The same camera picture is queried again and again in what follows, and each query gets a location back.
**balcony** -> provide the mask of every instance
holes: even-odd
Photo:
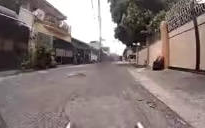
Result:
[[[71,35],[71,27],[65,21],[59,21],[54,16],[45,15],[41,18],[37,17],[37,21],[50,31],[67,36]]]

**sky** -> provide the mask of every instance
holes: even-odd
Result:
[[[99,40],[98,0],[47,0],[68,17],[67,23],[72,27],[72,37],[86,43]],[[115,24],[112,22],[110,5],[101,1],[102,42],[112,53],[122,55],[125,45],[114,39]]]

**tree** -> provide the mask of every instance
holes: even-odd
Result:
[[[166,10],[176,1],[108,0],[112,19],[117,24],[115,38],[127,46],[134,42],[145,42],[148,35],[159,31]]]

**asphalt road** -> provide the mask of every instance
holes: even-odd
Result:
[[[95,64],[0,78],[9,128],[191,128],[148,93],[128,67]]]

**building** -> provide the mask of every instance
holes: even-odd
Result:
[[[74,48],[74,63],[84,64],[91,62],[91,48],[88,44],[78,39],[72,38]]]
[[[100,42],[98,42],[98,41],[91,41],[90,42],[90,46],[95,48],[95,49],[97,49],[97,50],[99,50],[100,49]]]
[[[27,54],[30,30],[16,12],[0,6],[0,70],[19,69]]]
[[[34,55],[36,47],[43,45],[55,49],[58,63],[72,63],[71,27],[65,22],[67,17],[46,0],[28,0],[21,7],[19,17],[32,31],[30,53]]]
[[[108,55],[110,55],[110,48],[109,47],[102,47],[102,51]]]

